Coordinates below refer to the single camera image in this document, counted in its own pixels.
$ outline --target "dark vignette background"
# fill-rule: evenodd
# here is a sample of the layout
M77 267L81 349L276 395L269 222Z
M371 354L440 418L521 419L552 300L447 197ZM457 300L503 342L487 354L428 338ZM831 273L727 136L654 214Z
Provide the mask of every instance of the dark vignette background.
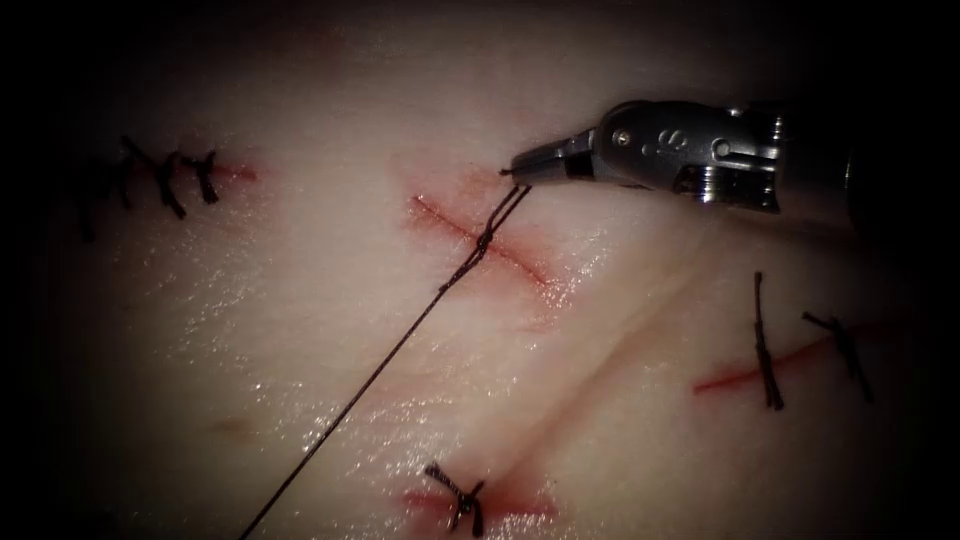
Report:
M557 9L565 2L528 1L524 4ZM762 0L653 0L610 2L584 0L604 9L605 4L635 3L642 7L637 17L657 18L701 32L704 39L749 39L785 51L796 61L789 80L771 80L743 99L817 96L855 111L854 118L870 134L875 150L878 178L890 196L884 201L890 211L878 224L893 242L902 271L919 276L927 284L922 302L932 313L945 313L954 273L947 265L956 251L946 213L936 195L955 183L950 166L949 139L931 126L945 123L936 111L943 105L937 89L947 78L953 58L943 59L943 49L930 45L938 17L921 6L878 4L858 6L843 2L766 2ZM16 22L30 36L26 42L8 46L16 81L11 102L14 109L15 156L11 170L14 291L13 339L8 350L12 371L12 422L7 444L12 447L14 522L44 536L98 538L109 529L106 516L78 515L56 504L62 485L57 470L69 467L77 449L58 436L58 426L70 419L58 403L59 391L70 384L57 380L57 359L41 358L31 344L47 336L44 314L32 309L30 276L26 265L36 246L37 231L44 227L50 205L64 195L59 184L66 160L62 141L71 130L96 130L99 126L75 126L62 119L73 107L91 101L107 105L124 88L123 80L138 58L150 57L171 40L193 39L190 35L205 21L215 24L219 13L236 9L238 2L170 0L75 4L61 7L28 6ZM261 8L282 11L290 2L264 3ZM946 322L933 321L935 336L929 345L931 364L942 369L943 392L919 399L931 401L929 418L916 419L915 468L891 471L905 478L895 501L878 501L873 531L933 533L948 530L952 507L949 495L957 485L957 454L952 443L957 421L950 404L950 382L956 353L946 348Z

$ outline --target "small brown spot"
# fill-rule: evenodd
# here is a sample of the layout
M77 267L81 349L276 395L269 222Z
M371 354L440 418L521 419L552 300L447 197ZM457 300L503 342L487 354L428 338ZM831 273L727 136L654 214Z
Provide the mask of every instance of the small brown spot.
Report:
M217 420L211 423L207 430L210 431L210 433L221 435L236 444L251 442L257 436L257 430L249 418L238 418L236 416Z

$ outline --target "red incision line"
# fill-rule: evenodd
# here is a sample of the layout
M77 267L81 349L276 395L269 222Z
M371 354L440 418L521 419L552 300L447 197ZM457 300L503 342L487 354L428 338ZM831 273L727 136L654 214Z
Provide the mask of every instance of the red incision line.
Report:
M852 337L863 338L871 335L885 335L886 331L894 326L892 323L861 324L848 328L847 332L849 332ZM785 356L775 358L773 364L775 366L783 366L786 364L795 364L801 360L812 360L818 357L815 353L827 347L832 347L833 343L833 336L824 337L823 339L804 345ZM760 372L760 368L739 371L711 381L697 383L693 386L693 394L698 395L711 390L730 388L748 381L760 379L761 377L763 377L763 374Z
M464 239L476 240L477 236L461 225L454 223L453 220L444 216L440 211L424 201L422 196L413 197L410 199L410 202L416 207L419 215L425 216L433 222L437 223L439 226L455 232L457 235ZM533 265L527 264L522 260L520 256L514 253L510 249L500 247L497 244L497 239L495 238L493 243L490 244L490 247L487 248L488 253L493 253L497 257L510 262L516 268L522 271L527 279L536 283L538 287L546 287L548 284L548 279L543 275L541 271L534 268Z

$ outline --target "pivot screw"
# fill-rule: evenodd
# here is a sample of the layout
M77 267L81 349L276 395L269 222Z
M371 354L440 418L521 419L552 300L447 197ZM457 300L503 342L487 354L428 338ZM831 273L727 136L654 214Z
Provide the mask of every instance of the pivot screw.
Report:
M630 146L630 132L624 129L614 131L613 142L617 143L617 146Z

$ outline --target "black suture thread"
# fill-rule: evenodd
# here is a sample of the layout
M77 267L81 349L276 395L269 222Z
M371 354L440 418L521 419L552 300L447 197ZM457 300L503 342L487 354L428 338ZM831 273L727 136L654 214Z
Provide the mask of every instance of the black suture thread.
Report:
M170 154L167 155L167 159L164 160L163 165L154 172L153 177L157 180L157 187L160 188L160 200L163 202L163 205L172 208L173 213L176 214L178 219L183 219L187 217L187 211L180 206L180 201L177 200L177 196L174 195L173 190L170 189L170 180L173 178L173 173L177 170L178 161L180 161L180 153L170 152Z
M337 429L337 427L339 427L340 423L343 422L344 418L346 418L350 410L353 409L353 406L357 404L357 401L360 400L363 394L366 393L367 389L370 388L370 385L372 385L373 382L377 379L377 377L380 376L380 372L382 372L384 368L387 367L387 364L389 364L390 361L393 360L393 357L396 356L397 352L400 351L400 348L403 347L404 344L406 344L407 340L410 339L410 336L412 336L413 333L420 326L420 323L422 323L423 320L427 318L427 315L430 314L431 311L433 311L433 308L437 305L437 302L439 302L440 299L443 298L443 295L446 294L448 290L450 290L450 287L452 287L456 282L460 281L460 279L464 275L466 275L467 272L473 269L480 262L480 260L483 258L483 256L487 252L487 247L489 246L490 242L493 240L493 234L497 231L497 229L500 228L500 225L503 224L504 220L507 219L507 217L513 212L513 210L517 207L517 205L520 204L520 201L522 201L523 198L526 197L527 193L529 192L530 192L530 186L523 188L523 190L521 190L519 186L514 186L513 189L510 190L510 193L508 193L507 196L504 197L503 201L500 202L497 208L490 215L490 219L487 220L487 227L484 230L483 234L477 237L477 247L474 248L473 252L470 253L466 261L464 261L464 263L460 266L460 268L458 268L457 271L453 273L453 276L451 276L451 278L440 287L439 292L437 292L437 295L427 305L427 307L423 310L420 316L417 317L417 320L414 321L413 325L410 326L410 328L403 335L403 337L400 338L400 341L398 341L397 344L393 347L393 349L387 354L386 358L384 358L383 361L380 362L380 365L378 365L377 368L373 371L373 373L367 378L366 382L363 383L363 385L360 387L357 393L354 394L353 398L350 399L350 401L340 411L337 417L334 418L333 422L330 423L330 425L323 432L323 434L320 435L320 437L316 440L316 442L313 443L313 446L311 446L310 450L308 450L306 455L303 456L303 459L301 459L300 463L297 464L297 466L293 469L293 472L291 472L287 476L287 478L283 481L283 483L280 484L280 487L273 494L273 496L270 497L270 500L267 501L265 505L263 505L263 508L261 508L260 512L257 513L256 517L253 518L253 521L250 523L250 525L248 525L247 528L243 531L243 533L240 534L240 536L238 537L239 540L244 540L245 538L250 536L250 533L252 533L253 530L257 527L257 525L260 524L260 521L262 521L264 516L267 515L267 512L269 512L270 509L273 507L273 505L276 504L277 500L280 499L280 496L283 495L283 492L286 491L286 489L290 486L291 483L293 483L294 478L296 478L297 475L300 474L300 471L303 470L303 468L307 465L307 462L310 461L310 458L312 458L313 455L317 453L317 450L320 449L323 443L330 437L330 435L333 434L333 432Z
M851 379L857 379L860 382L860 388L863 390L863 399L867 403L873 403L873 390L867 381L867 376L863 373L863 365L860 363L860 355L857 353L857 345L853 341L853 336L843 327L840 320L836 317L830 317L830 321L824 321L814 317L804 311L801 317L803 320L811 322L824 330L833 334L833 341L837 347L837 352L843 357L847 364L847 371Z
M157 163L140 149L130 137L126 135L120 137L120 144L127 150L127 155L120 163L109 165L100 160L91 159L86 167L80 171L80 174L74 174L67 181L69 194L77 206L80 235L84 242L92 242L95 239L90 219L90 202L93 197L105 200L109 198L110 190L116 186L123 208L125 210L133 208L127 193L127 183L137 160L146 165L153 173L154 181L160 189L161 202L164 206L169 206L179 219L184 219L187 212L170 187L170 181L176 173L177 163L188 165L196 171L204 202L213 204L220 200L211 182L213 159L216 151L207 153L203 160L181 156L179 152L172 152L167 155L163 163Z
M779 411L783 409L783 396L780 395L780 388L777 387L777 380L773 376L773 357L767 350L767 340L763 335L763 315L760 312L760 282L763 281L763 274L753 273L753 298L754 309L756 311L756 322L753 323L753 330L757 339L757 359L760 361L760 373L763 374L763 389L767 395L767 407L773 406L773 409Z
M213 174L213 157L217 154L211 150L203 161L186 156L180 158L180 162L188 167L193 167L197 172L197 180L200 182L200 192L203 194L203 202L213 204L220 200L217 192L213 190L213 183L210 182L210 175Z
M473 512L473 529L471 530L473 537L480 538L483 536L483 509L480 506L480 501L477 500L477 494L483 489L485 482L483 480L477 482L477 485L473 486L473 490L470 491L470 493L464 493L463 490L453 483L453 480L450 480L450 478L440 470L440 465L436 462L427 465L427 468L423 470L423 474L448 487L457 497L457 508L454 511L453 519L450 521L450 532L457 530L457 525L460 523L461 517Z

